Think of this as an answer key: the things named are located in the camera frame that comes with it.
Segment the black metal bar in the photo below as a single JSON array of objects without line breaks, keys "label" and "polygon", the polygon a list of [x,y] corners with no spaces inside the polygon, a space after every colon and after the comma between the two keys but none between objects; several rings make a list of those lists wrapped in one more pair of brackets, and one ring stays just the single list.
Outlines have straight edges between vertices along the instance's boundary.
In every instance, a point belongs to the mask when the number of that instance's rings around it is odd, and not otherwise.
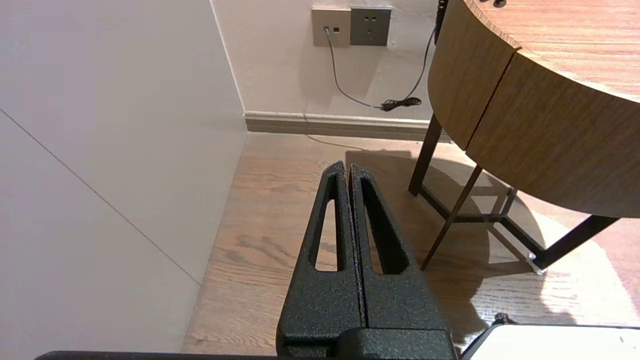
[{"label": "black metal bar", "polygon": [[500,224],[504,226],[513,236],[518,239],[522,245],[526,246],[529,251],[531,251],[535,256],[539,256],[545,251],[545,248],[540,246],[540,244],[532,238],[529,234],[527,234],[524,229],[522,229],[518,224],[516,224],[511,218],[505,217],[500,221]]},{"label": "black metal bar", "polygon": [[418,161],[415,164],[413,175],[409,182],[409,192],[413,196],[417,196],[418,193],[420,193],[424,176],[427,174],[427,169],[429,168],[429,163],[433,157],[436,145],[438,145],[440,134],[442,134],[442,126],[438,122],[438,119],[436,119],[434,113],[433,116],[431,116],[427,133],[424,135],[422,149],[420,150],[420,155],[418,155]]},{"label": "black metal bar", "polygon": [[564,235],[555,244],[551,245],[549,249],[539,255],[537,254],[533,263],[541,269],[549,267],[619,219],[591,215],[580,225],[574,227],[567,235]]},{"label": "black metal bar", "polygon": [[504,215],[501,214],[480,214],[480,215],[471,215],[471,214],[463,214],[456,216],[454,222],[474,222],[474,223],[492,223],[492,222],[500,222],[504,218]]},{"label": "black metal bar", "polygon": [[471,176],[469,177],[467,184],[462,189],[462,192],[460,193],[460,196],[458,197],[456,204],[453,206],[453,209],[451,210],[451,214],[449,215],[449,217],[447,218],[447,221],[442,226],[442,229],[440,230],[440,234],[438,234],[438,237],[436,238],[436,241],[431,247],[431,250],[429,250],[429,254],[427,254],[426,258],[424,258],[424,261],[422,262],[422,266],[420,267],[420,270],[424,270],[429,264],[429,261],[433,257],[433,254],[435,254],[436,250],[438,249],[438,246],[440,246],[440,243],[444,239],[444,236],[447,234],[447,231],[451,227],[451,224],[453,224],[454,221],[456,220],[456,217],[458,216],[458,212],[462,208],[462,205],[465,203],[465,200],[469,196],[471,189],[473,189],[474,184],[476,183],[481,173],[482,173],[482,168],[480,166],[476,166],[474,171],[471,173]]},{"label": "black metal bar", "polygon": [[444,219],[449,218],[449,209],[447,209],[440,200],[438,200],[433,193],[427,189],[424,185],[420,184],[420,195],[427,200],[431,207],[440,214]]},{"label": "black metal bar", "polygon": [[517,196],[518,196],[518,189],[513,187],[510,188],[509,191],[507,192],[507,200],[504,202],[504,207],[500,212],[502,216],[507,216],[507,214],[509,213],[509,210],[511,210],[511,205],[513,205],[513,201],[516,199]]}]

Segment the panel seam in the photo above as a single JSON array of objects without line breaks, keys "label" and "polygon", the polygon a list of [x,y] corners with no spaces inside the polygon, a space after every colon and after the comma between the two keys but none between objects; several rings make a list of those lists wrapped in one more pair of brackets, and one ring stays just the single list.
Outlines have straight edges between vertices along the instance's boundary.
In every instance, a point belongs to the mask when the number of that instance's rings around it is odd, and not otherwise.
[{"label": "panel seam", "polygon": [[464,147],[464,149],[468,149],[469,148],[469,145],[471,144],[471,140],[473,140],[474,135],[476,134],[476,131],[478,130],[478,127],[480,126],[480,123],[482,122],[482,120],[484,118],[484,114],[487,112],[487,109],[489,108],[489,105],[491,105],[491,101],[493,100],[493,96],[498,91],[498,87],[502,83],[502,78],[504,78],[504,75],[507,73],[507,70],[509,70],[509,67],[511,66],[511,60],[513,60],[513,57],[521,49],[522,49],[522,47],[517,47],[517,48],[513,49],[513,53],[511,53],[511,56],[509,57],[509,60],[507,61],[507,64],[505,65],[504,70],[502,71],[502,74],[500,74],[500,77],[498,78],[498,82],[495,84],[495,88],[493,88],[493,91],[491,92],[491,96],[489,96],[489,99],[487,100],[486,105],[484,106],[482,114],[480,114],[480,119],[476,123],[476,127],[474,128],[473,132],[471,133],[471,136],[469,137],[469,140],[467,141],[467,144]]},{"label": "panel seam", "polygon": [[6,117],[8,117],[9,120],[11,120],[24,133],[29,135],[29,137],[31,139],[33,139],[33,141],[35,141],[39,146],[41,146],[41,148],[43,148],[46,152],[48,152],[49,155],[51,155],[55,160],[58,161],[58,163],[62,164],[62,166],[64,166],[71,174],[73,174],[78,180],[80,180],[80,182],[83,183],[89,190],[91,190],[98,198],[100,198],[100,200],[102,200],[113,211],[115,211],[116,214],[120,215],[120,217],[122,219],[124,219],[131,227],[133,227],[138,232],[138,234],[142,235],[142,237],[144,237],[144,239],[146,239],[149,243],[151,243],[151,245],[153,245],[157,250],[159,250],[175,266],[177,266],[180,270],[182,270],[182,272],[184,272],[189,278],[191,278],[191,280],[193,280],[198,286],[202,285],[200,283],[200,281],[197,281],[191,274],[189,274],[189,272],[187,272],[187,270],[185,270],[182,266],[180,266],[180,264],[178,264],[178,262],[176,262],[176,260],[174,260],[171,256],[169,256],[169,254],[167,254],[166,251],[164,251],[160,246],[158,246],[158,244],[156,244],[153,240],[151,240],[151,238],[149,238],[139,227],[134,225],[133,222],[131,222],[131,220],[129,220],[127,217],[125,217],[123,213],[121,213],[118,209],[116,209],[115,206],[112,205],[110,202],[108,202],[107,199],[105,199],[102,195],[100,195],[100,193],[98,191],[96,191],[96,189],[94,189],[91,185],[89,185],[89,183],[87,183],[80,175],[78,175],[78,173],[73,171],[64,161],[62,161],[51,150],[49,150],[42,142],[40,142],[40,140],[38,140],[29,131],[27,131],[27,129],[25,129],[22,125],[20,125],[13,117],[11,117],[11,115],[9,115],[3,109],[0,109],[0,112],[3,113]]}]

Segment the white wall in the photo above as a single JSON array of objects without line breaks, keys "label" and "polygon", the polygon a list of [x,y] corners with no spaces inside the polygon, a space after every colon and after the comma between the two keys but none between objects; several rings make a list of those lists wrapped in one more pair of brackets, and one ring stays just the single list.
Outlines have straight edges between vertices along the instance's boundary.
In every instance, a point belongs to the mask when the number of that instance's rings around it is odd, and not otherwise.
[{"label": "white wall", "polygon": [[389,113],[345,99],[333,82],[326,47],[314,47],[311,7],[391,6],[388,47],[336,49],[340,85],[373,104],[403,99],[422,67],[435,25],[436,0],[215,0],[245,111],[273,111],[428,119],[426,78],[422,106]]},{"label": "white wall", "polygon": [[0,359],[178,351],[246,134],[211,4],[4,0],[0,53]]}]

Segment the baseboard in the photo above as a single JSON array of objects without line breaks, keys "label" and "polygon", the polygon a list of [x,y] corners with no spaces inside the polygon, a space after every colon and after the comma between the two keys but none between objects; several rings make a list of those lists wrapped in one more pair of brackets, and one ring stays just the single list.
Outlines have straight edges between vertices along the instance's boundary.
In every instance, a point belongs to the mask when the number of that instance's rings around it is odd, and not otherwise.
[{"label": "baseboard", "polygon": [[428,120],[386,119],[304,113],[246,111],[249,131],[308,135],[423,140]]}]

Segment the round wooden table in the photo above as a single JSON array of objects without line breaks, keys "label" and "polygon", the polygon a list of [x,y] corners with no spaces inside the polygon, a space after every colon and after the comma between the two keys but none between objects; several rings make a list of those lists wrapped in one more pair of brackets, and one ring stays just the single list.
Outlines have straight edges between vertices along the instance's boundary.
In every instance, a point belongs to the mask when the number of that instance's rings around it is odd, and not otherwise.
[{"label": "round wooden table", "polygon": [[[409,190],[447,221],[423,267],[453,222],[502,223],[544,269],[640,217],[640,0],[451,0],[438,33]],[[478,165],[451,211],[422,185],[443,128]],[[482,169],[513,187],[505,211],[458,215]],[[593,215],[543,249],[507,216],[515,189]]]}]

